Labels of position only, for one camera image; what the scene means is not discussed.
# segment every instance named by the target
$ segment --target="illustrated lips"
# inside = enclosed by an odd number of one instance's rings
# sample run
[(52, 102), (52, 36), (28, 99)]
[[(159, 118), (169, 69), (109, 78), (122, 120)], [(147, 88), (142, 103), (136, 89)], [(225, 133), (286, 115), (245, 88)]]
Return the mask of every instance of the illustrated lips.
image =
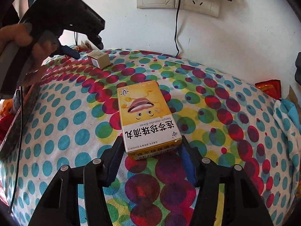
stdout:
[(130, 108), (128, 109), (128, 112), (129, 113), (134, 113), (134, 112), (138, 112), (138, 111), (141, 111), (141, 110), (148, 109), (152, 106), (154, 106), (154, 104), (151, 103), (147, 98), (137, 98), (130, 105)]

